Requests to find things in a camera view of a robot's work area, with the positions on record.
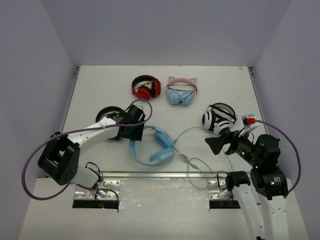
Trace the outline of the light blue headphones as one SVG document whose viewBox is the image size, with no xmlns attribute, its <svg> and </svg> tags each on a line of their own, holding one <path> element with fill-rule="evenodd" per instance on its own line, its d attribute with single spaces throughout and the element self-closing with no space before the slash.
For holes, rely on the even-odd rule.
<svg viewBox="0 0 320 240">
<path fill-rule="evenodd" d="M 167 164 L 174 157 L 174 140 L 168 132 L 155 125 L 145 125 L 146 138 L 136 143 L 130 140 L 129 151 L 132 158 L 148 167 Z"/>
</svg>

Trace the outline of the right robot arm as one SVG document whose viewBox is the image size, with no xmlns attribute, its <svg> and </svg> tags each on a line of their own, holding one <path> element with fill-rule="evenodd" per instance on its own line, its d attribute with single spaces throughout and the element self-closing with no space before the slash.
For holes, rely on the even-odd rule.
<svg viewBox="0 0 320 240">
<path fill-rule="evenodd" d="M 260 135 L 255 143 L 240 131 L 226 131 L 219 137 L 205 139 L 210 149 L 218 155 L 224 145 L 229 145 L 226 155 L 237 154 L 252 169 L 226 174 L 225 186 L 231 192 L 243 213 L 252 240 L 287 240 L 288 182 L 278 166 L 281 150 L 279 139 Z"/>
</svg>

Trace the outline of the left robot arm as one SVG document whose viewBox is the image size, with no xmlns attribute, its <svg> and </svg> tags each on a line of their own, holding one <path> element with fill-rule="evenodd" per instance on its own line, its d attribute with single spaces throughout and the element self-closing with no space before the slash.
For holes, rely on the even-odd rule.
<svg viewBox="0 0 320 240">
<path fill-rule="evenodd" d="M 105 140 L 142 139 L 145 113 L 141 107 L 130 105 L 126 110 L 106 107 L 99 112 L 95 124 L 84 131 L 61 136 L 60 132 L 48 142 L 38 160 L 38 166 L 58 185 L 81 185 L 94 188 L 101 181 L 99 173 L 79 165 L 81 154 Z"/>
</svg>

